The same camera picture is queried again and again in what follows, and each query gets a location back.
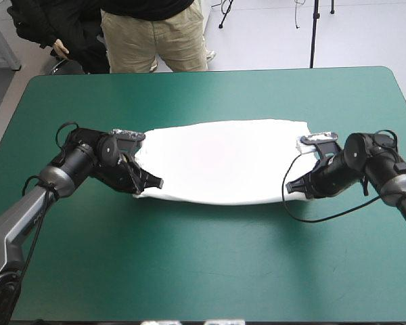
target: folded cloth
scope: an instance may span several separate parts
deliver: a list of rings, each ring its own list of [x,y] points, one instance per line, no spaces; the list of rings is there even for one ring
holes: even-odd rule
[[[285,120],[222,121],[155,129],[135,158],[164,180],[136,197],[204,204],[241,205],[281,201],[281,183],[299,155],[296,140],[310,134],[306,122]],[[310,171],[312,154],[301,156],[286,183]],[[302,193],[286,200],[304,200]]]

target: wire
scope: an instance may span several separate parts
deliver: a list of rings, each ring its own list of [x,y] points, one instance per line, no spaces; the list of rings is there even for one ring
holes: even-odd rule
[[[12,299],[10,299],[10,304],[9,304],[9,306],[8,306],[8,309],[7,309],[7,313],[6,313],[5,323],[4,323],[4,324],[8,324],[9,321],[10,321],[10,319],[11,319],[11,317],[12,317],[12,312],[13,312],[12,305],[13,305],[13,301],[14,301],[14,299],[16,298],[17,293],[18,293],[18,292],[20,291],[20,289],[21,289],[22,281],[23,281],[23,279],[24,279],[24,277],[25,277],[25,275],[26,275],[26,272],[27,272],[27,269],[28,269],[28,265],[30,264],[30,260],[32,259],[33,252],[34,252],[34,250],[35,250],[35,246],[36,246],[36,243],[37,243],[37,241],[38,241],[39,234],[40,234],[40,232],[41,232],[43,220],[44,220],[45,214],[46,214],[46,212],[47,212],[48,201],[49,201],[49,195],[50,195],[51,193],[54,193],[54,196],[56,197],[56,199],[57,199],[57,197],[58,197],[57,193],[55,192],[54,185],[53,185],[52,183],[46,183],[46,182],[43,181],[39,176],[36,176],[36,175],[30,176],[30,177],[26,180],[26,182],[24,183],[24,187],[22,188],[22,196],[26,195],[27,186],[28,186],[28,184],[30,183],[30,181],[31,181],[32,179],[38,179],[38,180],[39,180],[39,185],[40,185],[40,186],[43,186],[43,187],[46,189],[46,191],[45,191],[45,194],[44,194],[44,197],[43,197],[43,203],[42,203],[41,210],[40,210],[40,212],[39,212],[39,216],[38,216],[37,220],[35,220],[35,223],[37,222],[37,223],[38,223],[38,226],[37,226],[35,235],[33,236],[33,240],[32,240],[32,244],[31,244],[31,246],[30,246],[30,250],[29,250],[29,252],[28,252],[28,254],[27,254],[26,263],[24,264],[24,267],[23,267],[22,270],[21,270],[20,279],[18,280],[18,283],[17,283],[17,285],[16,285],[16,287],[15,287],[15,291],[14,291],[14,293],[12,294]]]
[[[294,163],[295,163],[295,162],[298,160],[298,158],[301,157],[301,156],[302,156],[302,154],[299,154],[299,155],[292,161],[292,163],[290,164],[288,170],[286,171],[286,174],[284,175],[283,182],[282,182],[282,184],[281,184],[281,197],[282,197],[282,201],[283,201],[283,206],[284,206],[284,208],[285,208],[287,214],[289,214],[289,216],[291,216],[291,218],[293,218],[293,219],[295,219],[295,220],[297,220],[297,221],[299,221],[299,222],[304,222],[304,223],[319,223],[319,222],[323,222],[323,221],[328,221],[328,220],[331,220],[331,219],[335,219],[335,218],[337,218],[337,217],[341,217],[341,216],[343,216],[343,215],[347,215],[347,214],[349,214],[349,213],[351,213],[351,212],[353,212],[353,211],[362,209],[362,208],[366,207],[367,205],[370,205],[371,203],[374,203],[375,201],[377,201],[377,200],[379,200],[380,198],[383,198],[383,197],[385,197],[385,196],[401,195],[402,197],[406,197],[406,192],[388,192],[388,193],[385,193],[385,194],[378,195],[377,197],[372,198],[371,200],[368,200],[367,202],[365,202],[365,203],[363,203],[363,204],[360,204],[360,205],[358,205],[358,206],[356,206],[356,207],[353,207],[353,208],[351,208],[351,209],[345,210],[345,211],[340,212],[340,213],[336,213],[335,215],[330,215],[329,217],[324,217],[324,218],[321,218],[321,219],[314,219],[314,220],[298,218],[298,217],[296,217],[292,212],[290,212],[289,208],[287,207],[287,202],[286,202],[286,199],[285,199],[285,197],[284,197],[284,184],[285,184],[285,182],[286,182],[286,178],[287,178],[287,176],[288,176],[288,174],[289,174],[289,172],[290,172],[290,169],[292,169]]]
[[[299,26],[298,26],[298,20],[297,20],[297,16],[298,16],[298,5],[300,5],[301,7],[305,4],[305,1],[306,0],[304,0],[303,2],[300,2],[299,0],[294,0],[294,2],[295,2],[295,26],[296,26],[296,29],[298,29],[299,28]]]
[[[225,12],[224,11],[224,3],[226,3],[226,2],[229,2],[229,7],[227,7],[227,11]],[[230,12],[230,10],[231,10],[231,4],[233,3],[233,0],[223,0],[222,2],[221,2],[221,13],[223,14],[223,15],[227,15],[229,12]]]

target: white floor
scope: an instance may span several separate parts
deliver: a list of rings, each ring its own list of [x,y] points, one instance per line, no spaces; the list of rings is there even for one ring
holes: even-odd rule
[[[330,0],[320,1],[315,67],[387,66],[406,98],[406,0],[335,1],[334,15]],[[313,4],[307,0],[298,9],[299,29],[294,23],[294,0],[234,0],[223,29],[218,28],[220,7],[215,7],[206,27],[207,46],[217,51],[210,70],[307,68]],[[28,80],[45,74],[53,64],[49,50],[16,36],[5,13],[7,6],[9,0],[0,4],[0,30],[23,67],[0,107],[0,139]],[[168,68],[161,63],[158,71]]]

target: green table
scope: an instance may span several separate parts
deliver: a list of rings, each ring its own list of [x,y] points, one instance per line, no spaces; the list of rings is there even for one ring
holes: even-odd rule
[[[37,77],[0,145],[0,214],[58,153],[64,121],[147,131],[254,118],[308,121],[341,144],[392,129],[406,160],[406,103],[383,67]],[[317,218],[364,201],[357,184],[291,207]],[[14,314],[35,318],[406,321],[406,223],[382,202],[309,225],[280,204],[136,200],[88,179],[45,219]]]

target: black jacket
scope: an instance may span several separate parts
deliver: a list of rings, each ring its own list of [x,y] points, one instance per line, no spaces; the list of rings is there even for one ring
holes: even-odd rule
[[[35,29],[43,40],[41,46],[52,46],[56,37],[54,28],[48,22],[43,6],[51,5],[57,0],[14,0],[13,3],[19,8],[27,23]]]

